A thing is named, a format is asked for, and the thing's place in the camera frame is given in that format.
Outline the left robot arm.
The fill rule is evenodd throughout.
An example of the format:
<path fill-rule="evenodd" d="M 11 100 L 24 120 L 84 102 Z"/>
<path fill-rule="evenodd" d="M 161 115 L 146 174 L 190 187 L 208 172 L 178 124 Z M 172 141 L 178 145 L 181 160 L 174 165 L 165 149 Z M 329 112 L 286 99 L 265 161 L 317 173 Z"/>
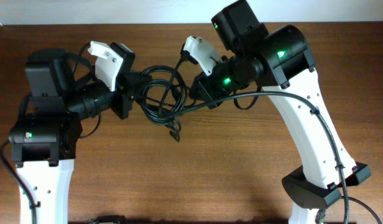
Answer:
<path fill-rule="evenodd" d="M 64 49 L 30 54 L 23 98 L 9 134 L 12 173 L 21 193 L 21 223 L 66 223 L 68 192 L 81 122 L 113 111 L 126 119 L 147 81 L 132 70 L 135 54 L 123 44 L 87 45 L 95 63 Z"/>

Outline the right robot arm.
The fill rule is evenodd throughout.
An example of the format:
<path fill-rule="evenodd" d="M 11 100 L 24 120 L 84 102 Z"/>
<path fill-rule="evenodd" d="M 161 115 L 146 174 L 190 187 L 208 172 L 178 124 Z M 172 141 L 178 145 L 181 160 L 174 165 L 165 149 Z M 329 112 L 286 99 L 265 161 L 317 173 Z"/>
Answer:
<path fill-rule="evenodd" d="M 241 90 L 255 83 L 253 97 L 265 95 L 275 105 L 302 162 L 282 179 L 293 202 L 289 222 L 323 223 L 326 210 L 339 200 L 348 203 L 348 188 L 363 183 L 371 171 L 350 156 L 335 130 L 305 36 L 292 25 L 269 32 L 246 1 L 224 8 L 211 22 L 233 56 L 221 56 L 201 37 L 188 37 L 183 49 L 202 69 L 190 98 L 212 109 L 240 98 Z"/>

